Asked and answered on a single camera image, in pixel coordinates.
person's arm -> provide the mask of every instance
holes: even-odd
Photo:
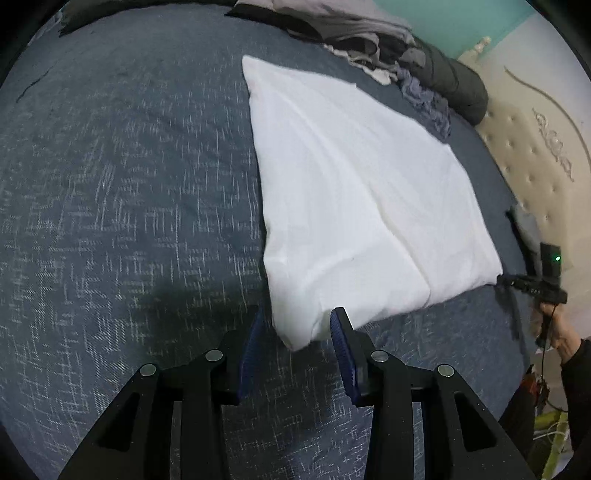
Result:
[[[542,304],[551,315],[554,306]],[[581,340],[566,319],[562,306],[554,311],[550,342],[562,360],[562,383],[569,405],[569,426],[573,450],[591,430],[591,342]]]

green object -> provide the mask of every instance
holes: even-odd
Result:
[[[542,474],[543,480],[550,480],[554,476],[556,465],[558,465],[558,455],[564,448],[564,442],[566,441],[566,431],[569,429],[569,414],[561,413],[559,418],[559,424],[556,427],[557,432],[561,434],[552,435],[552,449],[546,466],[544,467],[544,473]]]
[[[406,18],[413,33],[458,58],[483,37],[492,48],[535,11],[526,0],[376,0],[392,15]]]
[[[548,430],[552,425],[555,425],[560,421],[560,412],[557,410],[549,411],[538,415],[535,418],[534,430],[539,432],[540,430]]]

bed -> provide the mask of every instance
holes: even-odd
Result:
[[[482,60],[483,38],[460,61],[477,71],[489,92],[476,127],[543,240],[560,245],[569,318],[591,335],[591,155],[569,113],[548,93],[506,67]]]
[[[356,83],[425,122],[395,86],[227,10],[167,5],[53,29],[0,89],[0,420],[41,480],[140,365],[188,362],[267,299],[244,54]],[[523,273],[505,214],[515,197],[478,133],[454,113],[451,124],[505,268]],[[515,298],[520,314],[486,286],[365,330],[408,364],[454,365],[499,417],[532,351]],[[345,396],[330,341],[290,353],[269,328],[263,345],[254,392],[224,411],[233,477],[360,478],[372,412]]]

wire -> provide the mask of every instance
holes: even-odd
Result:
[[[554,305],[554,308],[552,309],[552,315],[550,316],[551,320],[550,320],[550,325],[548,326],[548,333],[546,336],[546,342],[544,343],[544,350],[542,350],[542,366],[541,366],[541,372],[540,372],[540,377],[542,379],[542,381],[545,383],[545,378],[544,378],[544,360],[545,360],[545,356],[546,356],[546,349],[548,347],[548,340],[550,339],[550,336],[552,335],[552,328],[554,327],[554,312],[556,312],[556,308],[558,307],[558,305]],[[550,400],[546,399],[546,403],[553,409],[561,412],[561,413],[568,413],[568,410],[565,410],[563,408],[560,407],[556,407],[555,405],[553,405]]]
[[[542,430],[537,430],[536,432],[534,432],[534,434],[537,434],[541,437],[544,436],[544,433],[548,433],[550,431],[553,432],[553,428],[558,428],[560,425],[568,425],[569,421],[568,420],[559,420],[559,421],[555,421],[552,425],[550,425],[548,428],[546,429],[542,429]]]
[[[550,315],[550,325],[548,325],[548,332],[546,334],[546,339],[544,342],[544,350],[542,351],[542,367],[541,367],[541,372],[540,372],[540,377],[542,378],[543,381],[545,381],[544,379],[544,359],[546,356],[546,349],[548,348],[548,340],[550,339],[550,336],[552,334],[552,327],[554,325],[554,312],[556,311],[556,308],[558,307],[558,305],[554,305],[554,309],[552,310],[552,315]]]
[[[568,410],[565,410],[563,408],[557,407],[556,405],[554,405],[550,400],[546,400],[546,403],[553,409],[559,411],[560,413],[568,413]]]
[[[539,439],[542,439],[542,438],[548,438],[548,437],[550,437],[550,435],[564,435],[566,437],[566,433],[565,432],[555,431],[555,432],[548,432],[548,433],[544,433],[542,435],[538,435],[537,437],[534,437],[534,440],[539,440]]]

black device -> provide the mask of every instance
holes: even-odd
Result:
[[[535,298],[536,302],[560,305],[566,303],[568,294],[560,288],[562,255],[560,247],[540,243],[540,258],[542,263],[541,277],[530,275],[502,274],[497,277],[497,283],[513,287]],[[548,340],[548,331],[552,322],[550,315],[544,315],[539,337],[536,345],[544,348]]]
[[[247,310],[250,328],[227,332],[217,349],[187,365],[143,365],[82,440],[59,480],[169,478],[173,406],[182,401],[183,480],[230,479],[221,405],[238,405],[252,377],[262,310]]]
[[[229,480],[221,405],[238,405],[254,367],[262,312],[250,329],[187,365],[143,365],[76,449],[59,480],[165,480],[170,477],[173,404],[183,402],[181,480]],[[365,480],[413,480],[412,403],[423,407],[426,480],[534,480],[525,460],[450,365],[408,367],[353,330],[344,309],[330,333],[347,395],[373,406]]]
[[[353,330],[343,308],[330,334],[347,395],[374,407],[365,480],[413,480],[413,402],[423,414],[426,480],[533,480],[495,418],[450,365],[409,367]]]

